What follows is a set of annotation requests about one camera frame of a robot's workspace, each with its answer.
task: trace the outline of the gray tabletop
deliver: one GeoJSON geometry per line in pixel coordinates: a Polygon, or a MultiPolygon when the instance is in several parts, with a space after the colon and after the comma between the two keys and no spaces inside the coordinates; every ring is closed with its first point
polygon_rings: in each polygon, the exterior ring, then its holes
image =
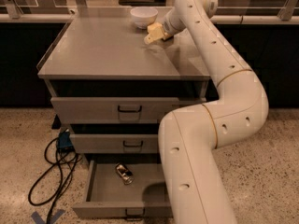
{"type": "MultiPolygon", "coordinates": [[[[83,8],[38,75],[45,79],[209,79],[187,30],[146,45],[130,7],[83,8]]],[[[162,21],[170,7],[157,7],[162,21]]]]}

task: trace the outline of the terrazzo floor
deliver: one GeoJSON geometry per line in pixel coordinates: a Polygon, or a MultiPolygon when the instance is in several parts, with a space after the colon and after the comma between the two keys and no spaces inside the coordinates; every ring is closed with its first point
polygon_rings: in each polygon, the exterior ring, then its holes
{"type": "MultiPolygon", "coordinates": [[[[45,223],[50,205],[32,206],[27,195],[49,168],[43,153],[58,134],[51,128],[54,117],[51,108],[0,108],[0,223],[45,223]]],[[[299,223],[299,109],[270,109],[267,122],[257,134],[214,150],[213,154],[238,223],[299,223]]],[[[55,223],[127,223],[124,219],[77,217],[72,205],[82,201],[87,174],[82,161],[76,167],[69,190],[54,208],[54,215],[64,211],[55,223]]],[[[53,193],[57,175],[51,172],[50,178],[40,184],[33,196],[35,201],[53,193]]],[[[147,218],[130,223],[174,222],[171,218],[147,218]]]]}

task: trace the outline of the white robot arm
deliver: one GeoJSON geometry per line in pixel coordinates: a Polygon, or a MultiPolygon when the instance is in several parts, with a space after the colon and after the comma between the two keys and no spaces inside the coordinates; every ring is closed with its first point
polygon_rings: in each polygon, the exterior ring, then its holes
{"type": "Polygon", "coordinates": [[[232,224],[234,210],[212,150],[260,130],[268,114],[263,85],[212,24],[217,0],[175,0],[163,30],[187,28],[203,57],[220,99],[167,114],[159,149],[176,224],[232,224]]]}

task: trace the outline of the power cord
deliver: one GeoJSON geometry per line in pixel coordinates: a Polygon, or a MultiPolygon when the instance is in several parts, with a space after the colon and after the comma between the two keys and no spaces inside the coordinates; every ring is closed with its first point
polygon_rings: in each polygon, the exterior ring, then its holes
{"type": "Polygon", "coordinates": [[[44,205],[44,204],[49,203],[50,201],[52,201],[52,205],[51,205],[50,210],[47,214],[47,221],[46,221],[47,224],[50,224],[50,219],[51,219],[51,216],[52,216],[53,209],[54,209],[58,199],[61,198],[64,195],[64,193],[67,191],[68,187],[70,186],[70,184],[72,182],[72,179],[73,179],[73,172],[75,170],[75,167],[76,167],[77,163],[81,160],[79,158],[79,155],[74,151],[73,148],[68,148],[66,150],[63,150],[63,149],[58,147],[60,137],[62,135],[64,135],[65,133],[67,135],[69,135],[68,130],[65,130],[62,133],[60,133],[60,135],[58,137],[54,138],[53,140],[51,140],[47,144],[46,149],[44,151],[44,159],[46,160],[47,163],[50,164],[50,168],[48,170],[46,170],[45,173],[37,179],[37,181],[30,188],[30,191],[28,193],[28,202],[29,202],[29,204],[31,204],[33,206],[41,206],[41,205],[44,205]],[[48,150],[49,150],[49,147],[52,144],[54,144],[55,142],[56,142],[55,161],[50,161],[48,159],[48,150]],[[73,154],[74,157],[71,157],[71,159],[69,159],[69,158],[67,159],[67,157],[71,154],[73,154]],[[64,177],[64,172],[63,172],[63,169],[62,169],[63,165],[67,165],[67,167],[70,170],[67,177],[64,177]],[[60,173],[60,181],[59,181],[59,185],[58,185],[56,191],[47,200],[45,200],[41,203],[34,203],[32,201],[32,193],[33,193],[34,189],[36,188],[37,184],[47,176],[49,171],[51,171],[55,167],[58,168],[59,173],[60,173]]]}

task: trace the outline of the can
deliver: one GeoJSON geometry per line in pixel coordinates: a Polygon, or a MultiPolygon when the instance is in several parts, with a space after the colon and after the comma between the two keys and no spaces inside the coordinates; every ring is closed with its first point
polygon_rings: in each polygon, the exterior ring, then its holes
{"type": "Polygon", "coordinates": [[[118,163],[115,166],[116,173],[121,177],[125,185],[131,184],[134,180],[132,172],[123,163],[118,163]]]}

